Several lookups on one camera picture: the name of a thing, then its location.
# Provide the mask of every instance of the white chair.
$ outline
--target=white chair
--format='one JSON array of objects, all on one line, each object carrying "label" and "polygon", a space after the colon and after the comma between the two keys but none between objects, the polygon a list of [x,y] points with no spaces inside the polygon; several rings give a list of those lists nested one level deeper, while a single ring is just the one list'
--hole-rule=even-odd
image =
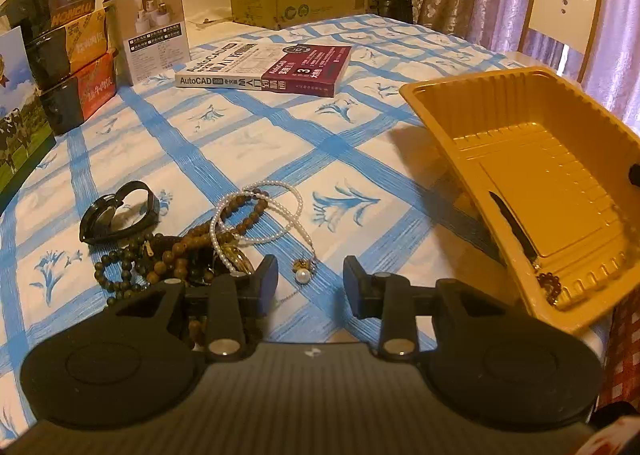
[{"label": "white chair", "polygon": [[505,54],[526,66],[548,67],[522,53],[527,32],[533,29],[583,55],[577,77],[580,83],[589,63],[601,5],[602,0],[529,0],[518,51]]}]

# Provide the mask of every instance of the white pearl strand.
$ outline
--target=white pearl strand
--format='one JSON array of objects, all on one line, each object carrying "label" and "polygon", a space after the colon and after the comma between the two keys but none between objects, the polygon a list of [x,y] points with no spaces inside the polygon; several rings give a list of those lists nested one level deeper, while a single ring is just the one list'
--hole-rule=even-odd
[{"label": "white pearl strand", "polygon": [[[298,208],[296,209],[296,213],[292,214],[282,204],[276,202],[271,197],[267,197],[262,193],[252,192],[252,190],[254,188],[258,188],[258,186],[280,186],[290,191],[298,201]],[[314,270],[314,265],[316,260],[316,250],[314,248],[314,244],[311,239],[311,236],[306,232],[306,229],[303,228],[302,224],[300,224],[299,218],[300,218],[300,215],[302,215],[302,208],[303,208],[302,195],[292,185],[279,180],[266,180],[262,182],[254,182],[242,188],[241,191],[228,193],[227,195],[222,197],[222,199],[220,199],[220,201],[218,202],[216,206],[216,212],[213,218],[211,219],[211,223],[209,226],[209,235],[211,237],[211,244],[213,245],[213,249],[215,250],[216,254],[220,257],[220,260],[225,265],[225,267],[229,270],[229,272],[233,272],[236,270],[235,266],[228,260],[228,258],[226,258],[225,254],[222,252],[222,248],[220,248],[220,244],[218,244],[218,239],[216,237],[216,225],[220,227],[220,229],[222,230],[221,232],[231,231],[232,229],[234,229],[233,226],[227,226],[225,225],[225,223],[222,222],[221,215],[222,215],[222,212],[225,210],[226,206],[228,206],[228,204],[231,202],[231,200],[240,195],[245,197],[258,198],[258,199],[267,201],[269,205],[268,207],[272,207],[272,209],[276,210],[276,212],[283,215],[284,218],[286,218],[289,221],[289,223],[277,233],[274,233],[273,235],[268,235],[266,237],[248,239],[243,237],[242,235],[239,235],[238,233],[232,232],[232,235],[234,236],[234,238],[237,239],[238,241],[241,241],[242,245],[266,244],[267,242],[271,242],[283,237],[284,235],[289,233],[291,228],[295,227],[300,233],[300,235],[302,236],[302,238],[304,239],[304,241],[311,248],[311,253],[312,253],[312,258],[310,261],[311,269],[303,268],[303,269],[297,270],[296,281],[299,283],[308,283],[309,280],[311,279],[311,275]]]}]

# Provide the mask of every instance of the large white pearl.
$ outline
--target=large white pearl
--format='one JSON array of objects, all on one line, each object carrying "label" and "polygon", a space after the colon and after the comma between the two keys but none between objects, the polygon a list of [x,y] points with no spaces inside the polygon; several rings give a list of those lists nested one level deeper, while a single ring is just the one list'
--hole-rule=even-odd
[{"label": "large white pearl", "polygon": [[304,267],[296,271],[296,282],[298,283],[309,283],[311,280],[311,272]]}]

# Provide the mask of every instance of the gray ribbed surface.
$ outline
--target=gray ribbed surface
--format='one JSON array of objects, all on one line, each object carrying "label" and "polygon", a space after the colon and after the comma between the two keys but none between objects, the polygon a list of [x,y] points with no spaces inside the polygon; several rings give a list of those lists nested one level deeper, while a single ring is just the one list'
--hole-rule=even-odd
[{"label": "gray ribbed surface", "polygon": [[[305,354],[318,348],[320,355]],[[364,344],[264,343],[240,363],[210,366],[180,405],[112,432],[38,423],[8,455],[348,454],[566,455],[583,424],[507,433],[442,405],[417,369],[374,358]]]}]

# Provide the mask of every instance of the table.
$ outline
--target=table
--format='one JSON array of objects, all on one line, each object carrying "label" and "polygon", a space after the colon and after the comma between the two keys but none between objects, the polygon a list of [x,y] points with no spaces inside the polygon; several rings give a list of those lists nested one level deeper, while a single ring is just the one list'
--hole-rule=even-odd
[{"label": "table", "polygon": [[[279,262],[276,302],[264,323],[270,340],[376,341],[378,321],[357,321],[346,301],[346,255],[356,255],[368,272],[400,273],[415,285],[455,277],[482,287],[498,277],[511,287],[497,246],[398,88],[516,63],[373,15],[254,29],[239,38],[354,49],[332,99],[178,89],[169,70],[119,89],[58,140],[0,218],[0,446],[34,421],[18,383],[28,350],[105,305],[93,264],[107,249],[79,242],[78,225],[92,201],[129,180],[156,193],[156,230],[170,235],[210,218],[220,197],[244,184],[269,178],[297,186],[305,201],[301,222],[320,260],[312,281],[294,281],[291,262],[305,252],[299,236],[246,251],[254,265],[268,253]],[[194,47],[192,58],[214,48]],[[291,194],[270,193],[295,207]],[[139,215],[141,204],[133,201],[122,218]],[[263,218],[249,235],[277,226]],[[107,273],[117,279],[114,266]],[[430,318],[418,318],[418,327],[421,348],[432,348]],[[586,340],[602,352],[607,326],[592,328]]]}]

